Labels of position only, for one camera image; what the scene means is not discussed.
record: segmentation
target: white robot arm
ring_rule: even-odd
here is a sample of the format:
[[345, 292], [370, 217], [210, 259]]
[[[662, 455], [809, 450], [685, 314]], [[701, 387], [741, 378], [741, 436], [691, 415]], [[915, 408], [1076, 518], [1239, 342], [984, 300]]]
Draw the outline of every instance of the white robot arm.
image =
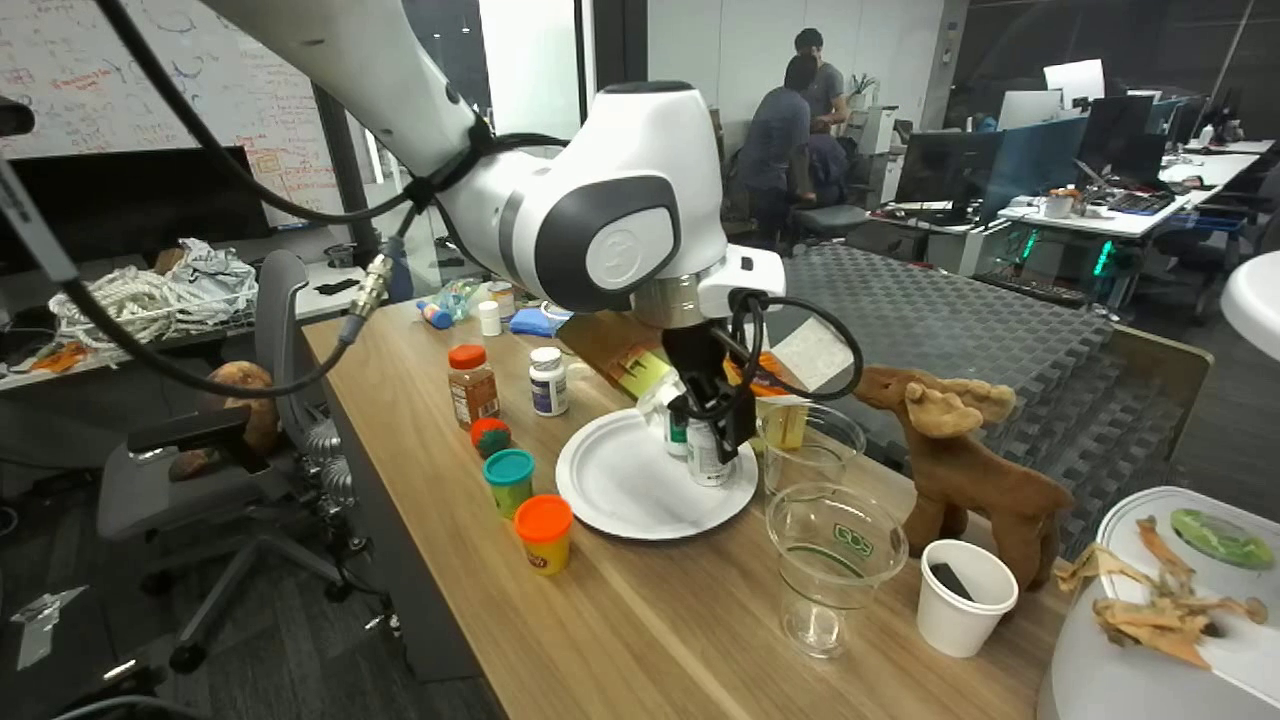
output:
[[729, 314], [732, 287], [785, 292], [779, 255], [723, 240], [711, 121], [690, 83], [604, 86], [566, 153], [492, 153], [399, 0], [210, 9], [353, 106], [418, 175], [470, 168], [441, 192], [462, 246], [535, 296], [697, 329]]

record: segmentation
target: black chair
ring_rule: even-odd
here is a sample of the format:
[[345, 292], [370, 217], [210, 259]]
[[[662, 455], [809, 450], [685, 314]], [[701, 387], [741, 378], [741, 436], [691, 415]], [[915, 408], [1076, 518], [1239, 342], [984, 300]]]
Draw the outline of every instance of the black chair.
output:
[[1280, 163], [1256, 188], [1211, 197], [1196, 209], [1196, 224], [1153, 237], [1143, 255], [1143, 296], [1194, 292], [1194, 319], [1203, 325], [1247, 255], [1262, 251], [1280, 209]]
[[846, 145], [846, 139], [834, 139], [834, 145], [846, 153], [846, 163], [825, 163], [825, 168], [812, 163], [820, 205], [802, 205], [779, 188], [736, 192], [748, 205], [748, 217], [755, 220], [755, 240], [766, 246], [793, 255], [793, 246], [848, 237], [868, 220], [868, 213], [852, 205], [852, 197], [859, 192], [859, 175], [852, 163], [858, 145]]
[[[273, 251], [262, 267], [252, 336], [257, 363], [270, 367], [276, 383], [291, 383], [310, 370], [291, 309], [291, 296], [304, 282], [310, 271], [289, 251]], [[148, 576], [152, 593], [170, 586], [182, 566], [234, 557], [178, 636], [170, 655], [178, 672], [204, 664], [221, 614], [235, 605], [264, 557], [291, 558], [320, 576], [334, 599], [350, 597], [338, 547], [311, 553], [297, 539], [297, 529], [304, 529], [302, 518], [334, 518], [320, 507], [316, 474], [345, 472], [338, 426], [326, 415], [320, 392], [282, 394], [276, 412], [289, 442], [270, 458], [257, 458], [241, 442], [247, 412], [225, 408], [142, 426], [105, 464], [98, 533], [105, 539], [142, 539], [157, 553]], [[182, 446], [221, 446], [225, 464], [196, 481], [172, 481]]]

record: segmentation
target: small container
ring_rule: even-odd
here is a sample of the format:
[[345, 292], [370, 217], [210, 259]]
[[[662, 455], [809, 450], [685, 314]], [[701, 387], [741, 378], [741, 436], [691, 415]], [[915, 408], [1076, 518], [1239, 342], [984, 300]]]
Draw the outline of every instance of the small container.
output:
[[571, 507], [560, 497], [531, 497], [514, 518], [535, 570], [555, 576], [568, 564]]
[[483, 483], [495, 513], [514, 515], [531, 497], [535, 458], [525, 446], [501, 446], [483, 458]]
[[477, 415], [495, 415], [495, 378], [483, 342], [458, 342], [449, 353], [452, 418], [471, 426]]
[[482, 325], [482, 336], [501, 336], [506, 332], [506, 314], [501, 314], [495, 300], [482, 300], [477, 305], [477, 325]]
[[531, 408], [539, 415], [566, 415], [568, 412], [566, 353], [560, 346], [531, 346], [527, 353], [527, 392], [531, 392]]
[[482, 455], [514, 446], [514, 426], [501, 415], [477, 415], [471, 418], [471, 442]]

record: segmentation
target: white paper cup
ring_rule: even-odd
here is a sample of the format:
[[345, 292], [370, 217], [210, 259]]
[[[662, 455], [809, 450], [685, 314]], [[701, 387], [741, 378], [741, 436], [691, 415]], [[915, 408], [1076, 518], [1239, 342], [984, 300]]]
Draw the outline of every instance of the white paper cup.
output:
[[[937, 579], [931, 564], [949, 564], [972, 599]], [[963, 539], [931, 539], [919, 553], [919, 636], [946, 655], [975, 655], [1002, 614], [1017, 605], [1017, 576], [1002, 557]]]

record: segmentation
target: yellow cup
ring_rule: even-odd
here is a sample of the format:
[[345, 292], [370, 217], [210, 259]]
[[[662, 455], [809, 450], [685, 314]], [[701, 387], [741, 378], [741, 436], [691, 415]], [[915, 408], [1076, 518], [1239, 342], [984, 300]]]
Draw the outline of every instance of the yellow cup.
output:
[[555, 576], [568, 564], [571, 507], [560, 497], [525, 499], [514, 529], [535, 570]]

